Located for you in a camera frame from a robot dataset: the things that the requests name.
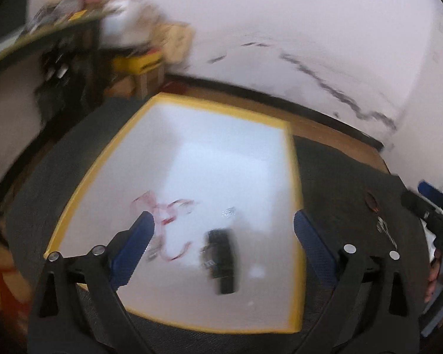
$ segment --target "silver screw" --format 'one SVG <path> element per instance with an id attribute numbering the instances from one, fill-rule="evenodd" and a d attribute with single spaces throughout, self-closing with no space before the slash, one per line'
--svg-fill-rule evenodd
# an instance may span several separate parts
<path id="1" fill-rule="evenodd" d="M 355 254 L 356 253 L 356 246 L 350 245 L 349 243 L 343 246 L 343 249 L 348 254 Z"/>
<path id="2" fill-rule="evenodd" d="M 102 255 L 105 252 L 105 246 L 97 245 L 92 248 L 93 255 Z"/>
<path id="3" fill-rule="evenodd" d="M 58 252 L 52 252 L 50 255 L 48 255 L 48 260 L 51 262 L 56 261 L 59 258 Z"/>
<path id="4" fill-rule="evenodd" d="M 389 253 L 389 256 L 394 260 L 397 261 L 400 258 L 400 254 L 398 254 L 398 252 L 396 252 L 395 250 L 391 250 L 391 252 Z"/>

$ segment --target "dark table surface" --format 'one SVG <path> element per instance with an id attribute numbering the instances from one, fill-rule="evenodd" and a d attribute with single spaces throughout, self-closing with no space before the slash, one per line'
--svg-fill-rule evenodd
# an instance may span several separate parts
<path id="1" fill-rule="evenodd" d="M 106 100 L 53 147 L 15 197 L 6 215 L 7 236 L 17 268 L 33 286 L 43 268 L 48 241 L 72 193 L 100 152 L 143 104 L 140 100 Z M 365 206 L 364 192 L 372 190 L 379 198 L 383 217 L 399 246 L 413 305 L 420 312 L 429 271 L 428 248 L 418 219 L 400 205 L 402 181 L 329 146 L 294 139 L 304 205 L 324 231 L 335 231 L 349 243 L 386 256 L 390 242 L 378 238 L 377 218 Z M 79 295 L 95 336 L 109 344 L 88 293 L 79 290 Z M 157 353 L 291 353 L 318 320 L 330 295 L 307 262 L 303 329 L 296 334 L 208 334 L 131 317 Z"/>

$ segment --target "black table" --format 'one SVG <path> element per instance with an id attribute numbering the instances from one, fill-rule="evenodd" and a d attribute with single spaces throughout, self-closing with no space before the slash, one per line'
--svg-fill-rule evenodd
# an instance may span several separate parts
<path id="1" fill-rule="evenodd" d="M 15 197 L 6 215 L 7 236 L 17 268 L 33 286 L 70 196 L 100 152 L 143 104 L 140 100 L 108 99 L 54 146 Z M 324 231 L 334 231 L 354 245 L 385 256 L 390 243 L 378 238 L 377 219 L 364 204 L 364 191 L 372 190 L 379 198 L 383 217 L 399 246 L 414 306 L 421 311 L 429 271 L 428 248 L 420 222 L 400 205 L 402 181 L 329 146 L 294 139 L 304 205 Z M 79 290 L 79 294 L 95 336 L 109 344 L 88 293 Z M 330 295 L 331 290 L 319 283 L 307 263 L 303 329 L 296 334 L 218 335 L 132 318 L 157 353 L 291 353 L 313 327 Z"/>

